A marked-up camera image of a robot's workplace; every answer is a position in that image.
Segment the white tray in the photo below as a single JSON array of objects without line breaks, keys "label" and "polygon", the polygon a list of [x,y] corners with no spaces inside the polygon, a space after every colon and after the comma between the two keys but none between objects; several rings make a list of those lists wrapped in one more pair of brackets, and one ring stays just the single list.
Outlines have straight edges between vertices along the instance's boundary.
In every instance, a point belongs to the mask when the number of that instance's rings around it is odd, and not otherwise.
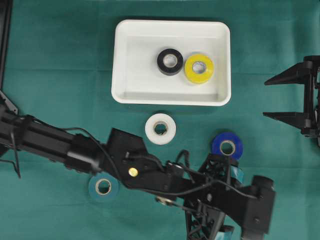
[{"label": "white tray", "polygon": [[[185,61],[194,53],[210,57],[211,79],[188,81],[184,69],[173,76],[157,66],[164,49]],[[126,104],[222,106],[231,98],[230,30],[222,22],[124,20],[115,29],[112,97]]]}]

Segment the green cloth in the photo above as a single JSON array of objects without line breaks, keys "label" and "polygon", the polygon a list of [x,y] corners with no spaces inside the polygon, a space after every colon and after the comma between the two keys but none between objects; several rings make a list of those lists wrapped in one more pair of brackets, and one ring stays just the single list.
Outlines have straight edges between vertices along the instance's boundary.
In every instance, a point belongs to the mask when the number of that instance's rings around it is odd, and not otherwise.
[{"label": "green cloth", "polygon": [[[115,27],[124,19],[220,21],[231,31],[232,97],[222,107],[135,105],[111,96]],[[82,127],[101,142],[112,127],[145,140],[163,163],[181,149],[197,169],[223,131],[243,141],[245,184],[253,175],[277,191],[266,240],[320,239],[320,149],[314,139],[262,112],[302,111],[303,86],[264,86],[268,78],[320,53],[318,0],[14,0],[4,92],[20,113],[57,127]],[[148,141],[153,113],[170,114],[176,136]],[[184,240],[184,212],[120,186],[96,203],[90,176],[20,152],[22,179],[0,165],[2,240]],[[12,160],[8,153],[3,159]],[[226,221],[234,225],[229,218]],[[239,239],[237,226],[232,239]]]}]

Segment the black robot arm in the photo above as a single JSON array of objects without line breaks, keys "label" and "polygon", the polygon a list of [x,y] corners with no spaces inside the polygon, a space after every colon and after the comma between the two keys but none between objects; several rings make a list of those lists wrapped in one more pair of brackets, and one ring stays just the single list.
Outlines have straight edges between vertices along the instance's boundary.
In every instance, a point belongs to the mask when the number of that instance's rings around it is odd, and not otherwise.
[{"label": "black robot arm", "polygon": [[[162,165],[139,136],[113,128],[107,143],[102,144],[84,129],[57,128],[30,115],[17,116],[2,103],[0,155],[9,149],[14,150],[16,162],[2,162],[12,163],[19,177],[18,151],[27,151],[78,172],[107,172],[128,189],[148,192],[162,204],[181,207],[187,240],[214,240],[218,232],[231,233],[233,227],[224,225],[226,214],[241,226],[244,240],[261,240],[269,231],[273,181],[255,176],[251,185],[243,187],[231,176],[238,162],[228,156],[209,154],[195,171],[189,168],[189,153],[183,150],[176,161]],[[184,204],[178,205],[177,198]]]}]

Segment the black wire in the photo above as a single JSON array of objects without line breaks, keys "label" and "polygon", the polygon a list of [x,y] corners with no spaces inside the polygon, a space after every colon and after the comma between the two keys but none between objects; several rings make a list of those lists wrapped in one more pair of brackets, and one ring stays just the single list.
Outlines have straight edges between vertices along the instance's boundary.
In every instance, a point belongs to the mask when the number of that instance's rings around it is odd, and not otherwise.
[{"label": "black wire", "polygon": [[14,151],[15,162],[11,161],[11,160],[2,160],[2,159],[0,159],[0,162],[2,162],[2,163],[10,163],[10,164],[12,164],[13,168],[14,168],[14,171],[16,172],[16,174],[18,175],[18,177],[20,179],[21,179],[21,173],[20,173],[19,156],[18,156],[18,150],[17,150],[17,146],[16,146],[14,127],[15,127],[15,122],[16,122],[17,119],[23,119],[25,117],[26,117],[25,115],[23,115],[23,116],[17,115],[15,118],[13,118],[9,122],[9,124],[12,125],[9,135],[10,135],[10,138],[11,138],[11,145],[12,145],[12,148],[13,148],[13,151]]},{"label": "black wire", "polygon": [[95,139],[94,136],[92,136],[87,130],[83,129],[83,128],[80,128],[80,127],[69,127],[69,128],[58,128],[58,127],[55,127],[55,126],[52,126],[52,125],[49,125],[37,118],[34,119],[35,121],[41,123],[41,124],[44,124],[48,127],[53,127],[55,129],[59,129],[59,130],[62,130],[62,131],[81,131],[81,132],[84,132],[85,134],[87,134],[89,136],[89,138],[101,149],[101,151],[103,152],[103,154],[106,156],[106,158],[108,159],[108,161],[110,162],[117,178],[119,179],[119,181],[128,189],[135,189],[135,190],[140,190],[140,191],[145,191],[145,192],[149,192],[149,193],[153,193],[153,194],[160,194],[160,195],[168,195],[168,196],[183,196],[183,195],[188,195],[188,194],[191,194],[191,193],[194,193],[194,192],[197,192],[197,191],[200,191],[202,189],[205,189],[205,188],[208,188],[210,187],[212,184],[222,184],[222,185],[225,185],[226,187],[230,188],[231,190],[233,190],[234,192],[244,196],[244,197],[247,197],[247,198],[251,198],[251,199],[257,199],[255,196],[253,195],[249,195],[249,194],[245,194],[241,191],[239,191],[238,189],[236,189],[235,187],[231,186],[230,184],[228,183],[225,183],[224,181],[221,181],[221,180],[218,180],[218,179],[212,179],[211,181],[201,185],[201,186],[196,186],[194,188],[191,188],[189,190],[186,190],[186,191],[181,191],[181,192],[165,192],[165,191],[158,191],[158,190],[153,190],[153,189],[149,189],[149,188],[141,188],[141,187],[131,187],[131,186],[128,186],[125,181],[123,180],[123,178],[121,177],[119,171],[118,171],[118,168],[115,164],[115,162],[113,161],[113,159],[110,157],[109,153],[104,149],[104,147]]},{"label": "black wire", "polygon": [[183,164],[179,164],[179,165],[180,165],[180,166],[183,168],[183,170],[188,174],[191,182],[194,184],[194,183],[195,183],[195,180],[194,180],[194,178],[193,178],[192,175],[191,175],[191,171],[189,170],[189,168],[190,168],[189,152],[188,152],[187,150],[185,150],[185,149],[181,150],[181,151],[179,152],[179,154],[176,156],[175,163],[178,164],[182,156],[184,156],[184,164],[185,164],[185,166],[184,166]]},{"label": "black wire", "polygon": [[184,156],[184,164],[187,168],[190,168],[190,162],[189,162],[189,152],[185,149],[181,150],[176,156],[175,163],[179,163],[181,157]]},{"label": "black wire", "polygon": [[200,211],[194,210],[192,208],[180,205],[180,204],[176,203],[175,201],[169,202],[168,204],[171,204],[171,205],[173,205],[175,207],[181,208],[182,210],[190,212],[190,213],[196,213],[196,214],[205,216],[205,214],[203,212],[200,212]]},{"label": "black wire", "polygon": [[161,161],[152,154],[129,154],[129,159],[147,159],[150,161],[153,161],[157,164],[157,166],[160,168],[162,172],[165,172],[164,167],[161,164]]}]

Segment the black tape roll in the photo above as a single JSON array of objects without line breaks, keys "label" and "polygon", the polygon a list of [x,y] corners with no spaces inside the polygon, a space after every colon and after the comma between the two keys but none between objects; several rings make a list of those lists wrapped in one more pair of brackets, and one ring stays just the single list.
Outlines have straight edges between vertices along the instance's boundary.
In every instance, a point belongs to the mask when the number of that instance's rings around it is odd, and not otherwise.
[{"label": "black tape roll", "polygon": [[[166,66],[164,63],[164,59],[173,56],[176,58],[176,64],[173,66]],[[184,65],[184,58],[182,57],[181,53],[177,50],[168,48],[160,52],[157,58],[157,64],[160,72],[162,72],[165,75],[172,76],[180,72]]]}]

